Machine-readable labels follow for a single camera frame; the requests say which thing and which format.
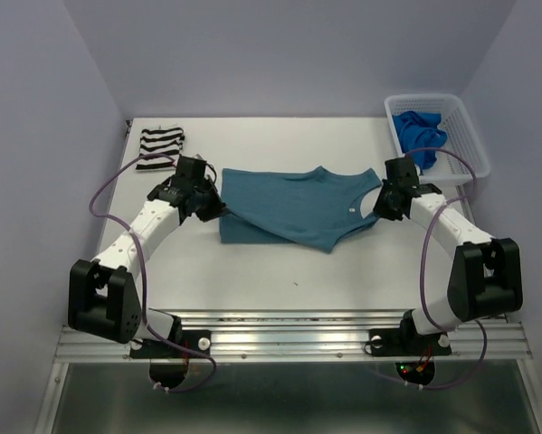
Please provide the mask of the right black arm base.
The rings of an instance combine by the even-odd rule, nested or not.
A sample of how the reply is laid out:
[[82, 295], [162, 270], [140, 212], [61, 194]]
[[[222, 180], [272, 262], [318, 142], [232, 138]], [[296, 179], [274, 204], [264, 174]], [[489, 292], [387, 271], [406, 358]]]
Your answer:
[[420, 335], [410, 317], [399, 325], [368, 330], [364, 352], [374, 357], [398, 357], [395, 369], [400, 379], [418, 386], [428, 386], [435, 375], [434, 356], [452, 354], [446, 333]]

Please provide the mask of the black white striped tank top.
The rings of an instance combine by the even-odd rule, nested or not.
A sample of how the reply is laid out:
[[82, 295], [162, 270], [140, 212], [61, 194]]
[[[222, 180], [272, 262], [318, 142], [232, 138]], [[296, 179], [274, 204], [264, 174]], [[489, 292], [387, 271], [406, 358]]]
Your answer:
[[165, 171], [174, 169], [185, 144], [185, 131], [179, 126], [143, 128], [139, 136], [138, 153], [142, 155], [162, 154], [165, 156], [140, 159], [136, 165], [139, 172]]

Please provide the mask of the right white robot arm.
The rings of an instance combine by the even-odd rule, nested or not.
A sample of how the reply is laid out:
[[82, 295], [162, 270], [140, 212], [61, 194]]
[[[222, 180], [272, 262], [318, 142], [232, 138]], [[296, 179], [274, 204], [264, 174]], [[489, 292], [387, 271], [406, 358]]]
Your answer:
[[[429, 344], [430, 335], [485, 316], [519, 311], [523, 290], [517, 243], [479, 229], [437, 186], [421, 183], [412, 158], [388, 160], [385, 171], [375, 214], [389, 221], [407, 218], [426, 230], [419, 274], [421, 306], [405, 314], [397, 331], [400, 347], [417, 353]], [[429, 303], [425, 270], [431, 240], [450, 256], [452, 268], [445, 295]]]

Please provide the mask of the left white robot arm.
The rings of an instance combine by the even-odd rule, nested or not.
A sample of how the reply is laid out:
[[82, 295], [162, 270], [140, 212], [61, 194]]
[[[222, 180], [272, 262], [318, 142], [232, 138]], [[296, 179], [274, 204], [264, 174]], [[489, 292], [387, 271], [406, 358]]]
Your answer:
[[159, 245], [188, 218], [209, 222], [226, 206], [215, 186], [214, 167], [202, 158], [181, 156], [175, 172], [147, 195], [131, 223], [109, 215], [122, 233], [93, 259], [70, 270], [68, 325], [116, 343], [150, 343], [161, 355], [182, 347], [181, 320], [147, 304], [146, 264]]

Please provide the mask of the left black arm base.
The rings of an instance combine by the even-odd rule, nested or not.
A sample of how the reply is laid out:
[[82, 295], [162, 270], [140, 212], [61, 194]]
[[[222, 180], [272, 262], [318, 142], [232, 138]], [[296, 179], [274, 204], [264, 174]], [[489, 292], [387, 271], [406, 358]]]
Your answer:
[[182, 333], [179, 346], [184, 351], [150, 339], [129, 343], [129, 358], [149, 361], [148, 378], [154, 390], [166, 394], [195, 391], [206, 385], [217, 371], [210, 355], [212, 333], [198, 329]]

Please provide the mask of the teal tank top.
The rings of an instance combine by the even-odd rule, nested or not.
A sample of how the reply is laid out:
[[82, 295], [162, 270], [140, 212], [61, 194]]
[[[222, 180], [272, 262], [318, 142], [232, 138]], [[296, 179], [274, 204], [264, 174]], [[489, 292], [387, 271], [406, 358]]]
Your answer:
[[219, 220], [223, 244], [296, 243], [330, 253], [345, 238], [371, 229], [378, 217], [361, 212], [365, 196], [381, 187], [369, 168], [339, 175], [318, 166], [307, 173], [223, 170]]

